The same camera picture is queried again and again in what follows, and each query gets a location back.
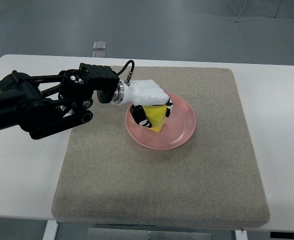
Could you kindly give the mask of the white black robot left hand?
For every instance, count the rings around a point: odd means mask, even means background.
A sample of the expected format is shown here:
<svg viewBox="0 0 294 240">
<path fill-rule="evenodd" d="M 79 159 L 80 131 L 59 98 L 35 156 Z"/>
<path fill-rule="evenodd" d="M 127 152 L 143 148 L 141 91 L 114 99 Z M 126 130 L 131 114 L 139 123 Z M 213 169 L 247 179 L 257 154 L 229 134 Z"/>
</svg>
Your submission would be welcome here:
<svg viewBox="0 0 294 240">
<path fill-rule="evenodd" d="M 166 106 L 165 117 L 168 118 L 173 109 L 173 102 L 169 95 L 153 80 L 120 80 L 113 94 L 111 102 L 115 105 L 131 103 L 130 114 L 134 121 L 145 128 L 153 128 L 144 110 L 144 106 Z"/>
</svg>

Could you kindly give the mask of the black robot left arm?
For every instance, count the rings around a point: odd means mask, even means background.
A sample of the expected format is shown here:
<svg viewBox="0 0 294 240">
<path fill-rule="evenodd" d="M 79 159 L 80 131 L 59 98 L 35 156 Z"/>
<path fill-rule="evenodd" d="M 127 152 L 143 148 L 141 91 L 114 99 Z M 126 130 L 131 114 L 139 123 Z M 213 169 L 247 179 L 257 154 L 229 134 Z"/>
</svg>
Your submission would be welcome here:
<svg viewBox="0 0 294 240">
<path fill-rule="evenodd" d="M 39 140 L 88 123 L 93 94 L 100 103 L 110 103 L 129 65 L 135 62 L 128 60 L 115 72 L 110 66 L 81 63 L 78 69 L 39 76 L 13 70 L 0 80 L 0 130 L 18 125 Z"/>
</svg>

